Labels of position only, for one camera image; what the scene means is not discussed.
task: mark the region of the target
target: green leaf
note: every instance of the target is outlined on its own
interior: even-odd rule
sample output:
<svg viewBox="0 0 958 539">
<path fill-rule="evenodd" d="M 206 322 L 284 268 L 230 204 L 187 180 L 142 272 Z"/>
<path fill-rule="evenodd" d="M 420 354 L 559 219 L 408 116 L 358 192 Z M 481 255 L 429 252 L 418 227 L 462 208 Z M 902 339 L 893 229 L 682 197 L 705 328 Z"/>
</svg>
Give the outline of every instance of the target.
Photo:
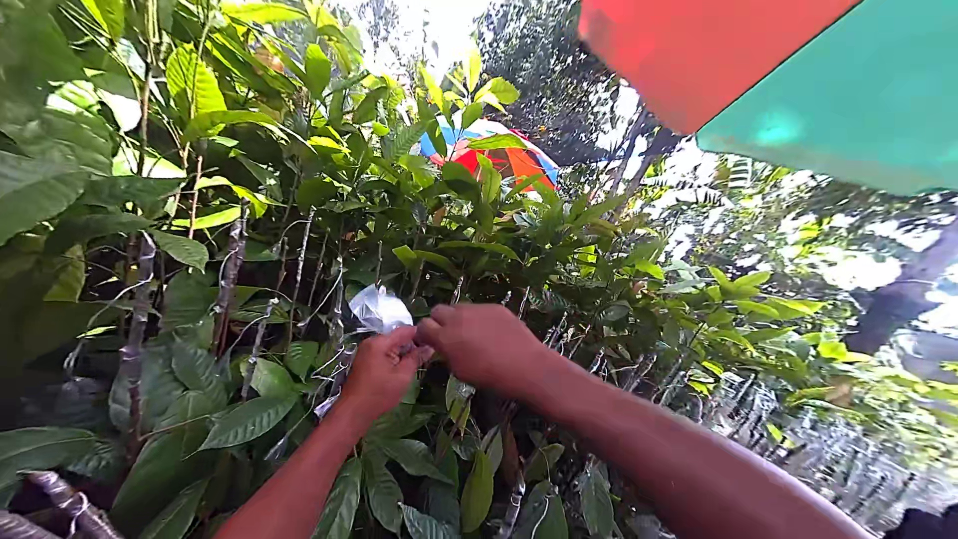
<svg viewBox="0 0 958 539">
<path fill-rule="evenodd" d="M 308 18 L 309 15 L 279 2 L 247 2 L 245 4 L 224 4 L 222 10 L 241 22 L 271 24 L 290 22 Z"/>
<path fill-rule="evenodd" d="M 755 331 L 750 331 L 743 335 L 746 340 L 752 344 L 758 344 L 759 342 L 765 342 L 766 340 L 773 340 L 785 335 L 795 328 L 784 327 L 784 328 L 765 328 Z"/>
<path fill-rule="evenodd" d="M 462 511 L 463 532 L 469 533 L 478 529 L 492 505 L 492 474 L 494 470 L 489 457 L 482 451 L 475 453 L 472 462 L 472 471 L 463 487 Z"/>
<path fill-rule="evenodd" d="M 250 399 L 218 420 L 199 449 L 232 447 L 256 439 L 275 427 L 295 403 L 295 398 Z"/>
<path fill-rule="evenodd" d="M 49 254 L 62 253 L 75 244 L 85 245 L 86 242 L 121 232 L 135 232 L 153 224 L 131 213 L 84 215 L 62 220 L 47 243 L 44 250 Z"/>
<path fill-rule="evenodd" d="M 423 515 L 415 507 L 402 506 L 402 520 L 413 539 L 459 539 L 459 533 L 449 524 Z"/>
<path fill-rule="evenodd" d="M 240 207 L 239 206 L 230 206 L 225 210 L 218 211 L 216 213 L 211 213 L 209 215 L 204 215 L 203 217 L 197 217 L 194 222 L 194 230 L 202 230 L 203 228 L 211 228 L 213 226 L 223 226 L 224 224 L 232 223 L 233 221 L 240 218 Z M 189 219 L 174 219 L 174 226 L 190 226 Z"/>
<path fill-rule="evenodd" d="M 297 394 L 289 371 L 279 363 L 264 358 L 256 361 L 252 386 L 261 396 L 274 399 L 287 399 Z"/>
<path fill-rule="evenodd" d="M 181 539 L 186 535 L 208 483 L 209 480 L 199 480 L 186 487 L 149 523 L 140 534 L 140 539 Z"/>
<path fill-rule="evenodd" d="M 269 129 L 278 138 L 285 139 L 285 135 L 276 126 L 276 120 L 262 112 L 253 110 L 211 110 L 196 114 L 183 133 L 183 143 L 192 142 L 198 138 L 207 138 L 219 134 L 226 126 L 234 124 L 257 124 Z"/>
<path fill-rule="evenodd" d="M 735 281 L 732 281 L 732 284 L 737 287 L 757 287 L 767 281 L 771 276 L 771 271 L 755 271 L 754 273 L 739 277 Z"/>
<path fill-rule="evenodd" d="M 184 386 L 203 391 L 213 403 L 226 404 L 226 391 L 212 354 L 179 337 L 173 338 L 171 352 L 173 372 Z"/>
<path fill-rule="evenodd" d="M 309 368 L 316 361 L 319 354 L 319 342 L 314 340 L 297 340 L 289 345 L 283 363 L 301 379 L 305 379 Z"/>
<path fill-rule="evenodd" d="M 330 73 L 332 71 L 332 62 L 323 48 L 315 43 L 310 43 L 306 48 L 306 87 L 312 94 L 313 99 L 322 99 L 323 91 L 330 84 Z"/>
<path fill-rule="evenodd" d="M 496 133 L 483 138 L 470 138 L 469 148 L 473 150 L 495 150 L 498 148 L 526 148 L 526 143 L 517 134 Z"/>
<path fill-rule="evenodd" d="M 393 254 L 399 261 L 406 266 L 407 270 L 415 271 L 419 267 L 419 259 L 416 253 L 409 246 L 398 246 L 393 249 Z"/>
<path fill-rule="evenodd" d="M 376 520 L 383 527 L 399 533 L 402 526 L 402 490 L 393 474 L 386 469 L 386 457 L 379 451 L 364 450 L 363 474 L 366 481 L 366 499 Z"/>
<path fill-rule="evenodd" d="M 481 103 L 470 103 L 466 105 L 466 108 L 463 110 L 462 129 L 468 128 L 474 124 L 476 120 L 482 118 L 482 109 L 483 104 Z"/>
<path fill-rule="evenodd" d="M 0 245 L 80 196 L 89 174 L 66 171 L 55 163 L 0 152 Z"/>
<path fill-rule="evenodd" d="M 123 37 L 125 0 L 82 0 L 93 18 L 114 41 Z"/>
<path fill-rule="evenodd" d="M 769 318 L 772 318 L 772 319 L 777 319 L 779 317 L 778 311 L 774 307 L 770 305 L 766 305 L 764 303 L 759 303 L 757 301 L 748 301 L 746 299 L 739 299 L 739 300 L 733 301 L 732 303 L 734 303 L 735 306 L 739 308 L 739 312 L 742 313 L 743 315 L 747 315 L 749 313 L 758 313 L 763 316 L 768 316 Z"/>
<path fill-rule="evenodd" d="M 178 47 L 167 58 L 167 88 L 184 120 L 204 112 L 226 110 L 216 76 L 192 46 Z"/>
<path fill-rule="evenodd" d="M 649 262 L 648 260 L 640 260 L 635 263 L 635 268 L 639 271 L 648 273 L 660 281 L 665 280 L 665 272 L 658 264 Z"/>
<path fill-rule="evenodd" d="M 359 506 L 362 486 L 362 464 L 350 458 L 339 470 L 336 483 L 323 506 L 319 525 L 312 536 L 316 539 L 347 539 L 353 531 L 353 518 Z"/>
<path fill-rule="evenodd" d="M 110 521 L 126 537 L 137 537 L 186 487 L 208 474 L 217 455 L 184 459 L 181 429 L 154 436 L 137 456 L 110 510 Z"/>
<path fill-rule="evenodd" d="M 844 342 L 819 342 L 818 355 L 823 358 L 833 358 L 838 361 L 844 361 L 848 355 L 848 348 Z"/>
<path fill-rule="evenodd" d="M 504 256 L 506 256 L 506 257 L 508 257 L 508 258 L 512 258 L 512 259 L 514 259 L 514 260 L 518 260 L 518 259 L 519 259 L 519 257 L 516 256 L 515 251 L 513 251 L 512 249 L 508 248 L 507 246 L 503 246 L 503 245 L 501 245 L 501 244 L 477 244 L 477 243 L 474 243 L 474 242 L 463 242 L 463 241 L 458 241 L 458 240 L 457 240 L 457 241 L 452 241 L 452 242 L 442 242 L 441 244 L 439 244 L 439 248 L 440 248 L 440 249 L 442 249 L 442 248 L 460 248 L 460 247 L 461 247 L 461 248 L 476 248 L 476 249 L 488 250 L 488 251 L 492 251 L 492 252 L 497 252 L 497 253 L 499 253 L 499 254 L 501 254 L 501 255 L 504 255 Z"/>
<path fill-rule="evenodd" d="M 565 522 L 559 489 L 549 481 L 540 481 L 529 493 L 515 523 L 515 539 L 566 539 L 569 526 Z"/>
<path fill-rule="evenodd" d="M 549 470 L 556 465 L 564 451 L 565 446 L 560 443 L 547 445 L 536 450 L 526 466 L 526 482 L 531 483 L 548 478 Z"/>
<path fill-rule="evenodd" d="M 452 276 L 459 275 L 459 271 L 457 271 L 456 267 L 452 265 L 452 261 L 443 255 L 424 250 L 414 250 L 413 252 L 416 253 L 416 256 L 421 260 L 435 264 L 436 266 L 445 270 L 446 273 Z"/>
<path fill-rule="evenodd" d="M 167 234 L 159 230 L 151 230 L 149 235 L 156 240 L 156 244 L 167 252 L 174 260 L 187 266 L 203 271 L 206 263 L 210 261 L 210 252 L 206 246 L 197 240 L 191 240 L 185 236 Z"/>
<path fill-rule="evenodd" d="M 496 77 L 486 82 L 483 87 L 476 92 L 475 100 L 481 103 L 488 103 L 499 110 L 505 111 L 502 105 L 508 105 L 519 99 L 519 91 L 511 82 L 502 77 Z"/>
<path fill-rule="evenodd" d="M 385 452 L 386 456 L 395 460 L 406 473 L 413 476 L 427 476 L 434 480 L 452 483 L 439 468 L 432 463 L 429 448 L 419 440 L 380 440 L 376 446 Z"/>
<path fill-rule="evenodd" d="M 498 207 L 499 197 L 502 196 L 502 175 L 492 166 L 492 161 L 481 153 L 476 154 L 479 162 L 477 179 L 482 188 L 482 200 L 493 208 Z"/>
<path fill-rule="evenodd" d="M 579 495 L 582 501 L 582 517 L 589 534 L 611 537 L 615 521 L 604 469 L 605 465 L 602 463 L 585 468 L 579 477 Z"/>
<path fill-rule="evenodd" d="M 445 136 L 443 135 L 443 128 L 439 125 L 439 120 L 433 118 L 427 122 L 425 125 L 425 134 L 429 135 L 429 141 L 432 142 L 432 146 L 436 149 L 436 153 L 439 154 L 439 157 L 445 158 L 448 148 L 445 144 Z"/>
<path fill-rule="evenodd" d="M 0 433 L 0 486 L 23 470 L 48 470 L 92 451 L 95 434 L 80 429 L 31 427 Z"/>
<path fill-rule="evenodd" d="M 359 105 L 357 105 L 356 109 L 353 111 L 353 123 L 365 124 L 366 122 L 375 120 L 376 104 L 382 101 L 388 93 L 389 88 L 386 86 L 380 86 L 370 90 L 369 93 L 366 94 L 366 97 L 359 102 Z"/>
<path fill-rule="evenodd" d="M 515 186 L 509 191 L 509 193 L 506 194 L 506 197 L 504 198 L 504 200 L 508 200 L 512 195 L 515 195 L 516 193 L 519 193 L 520 191 L 522 191 L 522 190 L 525 189 L 526 187 L 529 187 L 529 186 L 532 185 L 533 183 L 538 182 L 539 179 L 542 178 L 543 176 L 545 176 L 545 175 L 542 174 L 542 173 L 539 173 L 539 174 L 533 174 L 532 176 L 520 176 L 520 177 L 518 177 L 518 178 L 516 179 L 516 180 L 517 180 L 517 183 L 516 183 Z"/>
<path fill-rule="evenodd" d="M 475 47 L 470 49 L 467 61 L 463 64 L 463 67 L 466 68 L 466 87 L 471 92 L 476 89 L 476 84 L 479 83 L 479 75 L 482 74 L 482 56 L 479 54 L 479 49 Z"/>
</svg>

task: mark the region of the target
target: plant stem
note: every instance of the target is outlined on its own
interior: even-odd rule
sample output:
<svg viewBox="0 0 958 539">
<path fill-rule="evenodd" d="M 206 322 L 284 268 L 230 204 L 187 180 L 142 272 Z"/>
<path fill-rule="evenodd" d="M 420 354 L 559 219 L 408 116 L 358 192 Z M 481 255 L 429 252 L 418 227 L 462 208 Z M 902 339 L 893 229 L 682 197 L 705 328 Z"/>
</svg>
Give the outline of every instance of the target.
<svg viewBox="0 0 958 539">
<path fill-rule="evenodd" d="M 73 523 L 80 525 L 80 529 L 94 539 L 123 539 L 123 535 L 106 519 L 106 515 L 94 507 L 86 495 L 74 490 L 72 486 L 57 472 L 31 472 L 27 478 L 36 486 L 43 489 L 53 503 L 73 519 Z"/>
<path fill-rule="evenodd" d="M 276 297 L 269 300 L 269 304 L 266 305 L 266 314 L 262 320 L 260 320 L 260 327 L 256 330 L 256 338 L 253 340 L 253 351 L 249 355 L 249 364 L 246 366 L 246 373 L 242 377 L 242 389 L 239 392 L 239 397 L 242 398 L 243 402 L 249 398 L 249 387 L 253 383 L 253 371 L 256 370 L 256 363 L 260 360 L 262 334 L 266 332 L 266 322 L 269 320 L 270 315 L 273 314 L 273 307 L 276 307 L 276 304 L 279 302 L 279 298 Z"/>
<path fill-rule="evenodd" d="M 223 267 L 219 270 L 219 294 L 213 304 L 213 312 L 217 318 L 213 329 L 213 343 L 217 357 L 222 355 L 226 345 L 226 333 L 230 322 L 230 303 L 233 300 L 233 290 L 236 288 L 237 277 L 240 274 L 243 257 L 246 254 L 246 218 L 249 215 L 249 201 L 243 199 L 239 211 L 239 219 L 230 227 L 229 250 Z"/>
<path fill-rule="evenodd" d="M 196 228 L 196 206 L 197 201 L 199 200 L 199 189 L 196 189 L 196 186 L 199 185 L 199 179 L 203 176 L 203 155 L 200 153 L 196 154 L 196 178 L 193 183 L 193 201 L 190 204 L 190 229 L 186 232 L 186 237 L 192 239 L 193 233 Z"/>
<path fill-rule="evenodd" d="M 60 539 L 60 536 L 20 515 L 0 511 L 0 539 Z"/>
<path fill-rule="evenodd" d="M 129 384 L 129 425 L 126 457 L 130 463 L 140 452 L 140 374 L 143 372 L 141 353 L 149 315 L 149 282 L 153 279 L 153 258 L 156 245 L 146 232 L 141 232 L 140 257 L 137 262 L 137 290 L 133 295 L 133 316 L 126 346 L 120 349 L 120 371 Z"/>
</svg>

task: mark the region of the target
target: red umbrella panel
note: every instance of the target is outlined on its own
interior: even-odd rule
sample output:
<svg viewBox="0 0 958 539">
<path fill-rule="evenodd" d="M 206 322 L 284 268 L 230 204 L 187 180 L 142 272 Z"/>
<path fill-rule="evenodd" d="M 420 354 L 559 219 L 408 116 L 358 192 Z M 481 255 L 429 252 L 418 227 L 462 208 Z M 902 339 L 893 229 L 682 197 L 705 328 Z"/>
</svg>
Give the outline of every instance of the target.
<svg viewBox="0 0 958 539">
<path fill-rule="evenodd" d="M 481 153 L 492 161 L 492 166 L 503 177 L 533 176 L 542 174 L 539 180 L 550 189 L 556 189 L 559 183 L 559 165 L 556 164 L 548 155 L 538 146 L 533 144 L 521 132 L 514 129 L 508 129 L 498 122 L 479 119 L 473 122 L 466 129 L 453 129 L 445 118 L 439 118 L 440 127 L 443 130 L 443 138 L 446 142 L 446 155 L 443 158 L 436 152 L 435 146 L 426 135 L 420 140 L 420 151 L 426 157 L 442 166 L 446 161 L 455 161 L 461 163 L 470 172 L 475 174 L 479 167 L 476 155 Z M 512 133 L 519 136 L 525 144 L 525 148 L 497 148 L 494 150 L 473 150 L 468 147 L 470 139 L 485 138 L 500 133 Z M 532 191 L 533 187 L 527 187 L 525 191 Z"/>
</svg>

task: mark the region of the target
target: finger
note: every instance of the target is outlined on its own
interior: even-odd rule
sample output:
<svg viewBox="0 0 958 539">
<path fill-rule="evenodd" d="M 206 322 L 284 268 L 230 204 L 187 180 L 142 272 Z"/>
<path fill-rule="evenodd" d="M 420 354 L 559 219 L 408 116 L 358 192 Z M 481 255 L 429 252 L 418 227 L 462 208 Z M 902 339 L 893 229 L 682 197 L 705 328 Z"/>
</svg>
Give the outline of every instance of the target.
<svg viewBox="0 0 958 539">
<path fill-rule="evenodd" d="M 380 338 L 381 343 L 378 345 L 382 347 L 380 350 L 384 352 L 393 352 L 401 348 L 404 344 L 411 343 L 413 341 L 413 337 L 415 336 L 415 326 L 402 326 L 394 329 L 386 335 L 383 335 Z"/>
<path fill-rule="evenodd" d="M 434 350 L 431 346 L 420 346 L 409 352 L 399 360 L 399 371 L 403 374 L 408 374 L 412 376 L 412 373 L 415 373 L 417 369 L 426 364 L 432 355 Z"/>
<path fill-rule="evenodd" d="M 443 326 L 432 318 L 423 318 L 416 326 L 416 342 L 442 350 Z"/>
<path fill-rule="evenodd" d="M 456 309 L 450 305 L 437 305 L 432 308 L 432 319 L 436 320 L 439 325 L 445 326 L 452 320 L 452 315 L 456 312 Z"/>
</svg>

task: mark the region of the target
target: sky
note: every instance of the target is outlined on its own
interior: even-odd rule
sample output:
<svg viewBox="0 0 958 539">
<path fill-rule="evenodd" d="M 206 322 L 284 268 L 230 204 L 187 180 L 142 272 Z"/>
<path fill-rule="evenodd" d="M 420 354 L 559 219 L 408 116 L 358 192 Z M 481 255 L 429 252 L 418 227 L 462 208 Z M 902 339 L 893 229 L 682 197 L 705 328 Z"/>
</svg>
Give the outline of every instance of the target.
<svg viewBox="0 0 958 539">
<path fill-rule="evenodd" d="M 424 31 L 427 66 L 430 73 L 438 80 L 454 61 L 464 58 L 468 51 L 475 46 L 472 37 L 475 30 L 474 20 L 486 10 L 492 0 L 459 0 L 456 2 L 447 0 L 395 0 L 395 2 L 399 6 L 398 33 L 402 35 L 402 39 L 399 40 L 400 49 L 402 47 L 412 47 L 412 51 L 416 51 L 421 48 Z M 351 12 L 355 12 L 361 4 L 361 0 L 337 0 L 335 3 Z M 357 25 L 365 32 L 361 21 L 357 21 Z M 369 49 L 370 39 L 367 35 L 364 36 L 364 42 Z M 373 65 L 370 67 L 374 71 L 382 69 L 388 72 L 394 69 L 395 65 L 396 57 L 392 51 L 388 48 L 380 48 L 376 58 L 374 58 Z M 627 118 L 634 112 L 637 103 L 638 95 L 636 92 L 632 88 L 624 86 L 620 92 L 616 109 L 622 117 Z M 599 138 L 599 145 L 611 148 L 624 136 L 626 128 L 626 121 L 619 122 L 616 129 L 610 129 Z M 640 141 L 635 151 L 639 153 L 644 149 L 644 144 Z M 713 154 L 702 152 L 696 147 L 695 143 L 683 143 L 678 151 L 669 157 L 666 175 L 673 178 L 688 179 L 696 176 L 696 166 L 701 171 L 715 170 L 715 160 L 716 157 Z M 637 158 L 631 159 L 624 176 L 631 177 L 638 169 L 640 161 L 641 159 Z M 796 173 L 796 177 L 800 180 L 802 174 L 807 175 L 808 172 Z M 661 203 L 670 203 L 677 199 L 692 199 L 694 196 L 695 192 L 692 190 L 686 190 L 684 193 L 670 193 Z M 798 225 L 799 223 L 783 223 L 785 227 L 797 227 Z M 895 238 L 915 250 L 930 246 L 938 236 L 937 232 L 904 236 L 895 231 L 894 223 L 887 223 L 877 227 L 874 231 L 877 234 Z M 676 230 L 673 240 L 677 244 L 678 250 L 675 254 L 680 255 L 683 252 L 681 243 L 687 241 L 685 235 L 690 232 L 691 230 L 681 227 Z M 834 263 L 833 266 L 823 271 L 826 280 L 846 290 L 854 288 L 874 290 L 892 282 L 901 272 L 901 263 L 896 259 L 886 259 L 879 262 L 866 254 L 850 253 L 839 249 L 826 251 L 822 256 L 823 259 Z M 958 265 L 953 266 L 949 273 L 953 280 L 958 281 Z M 941 307 L 926 313 L 921 318 L 927 329 L 958 335 L 958 328 L 955 327 L 955 321 L 958 320 L 958 297 L 939 291 L 932 291 L 927 297 L 930 300 L 942 302 Z"/>
</svg>

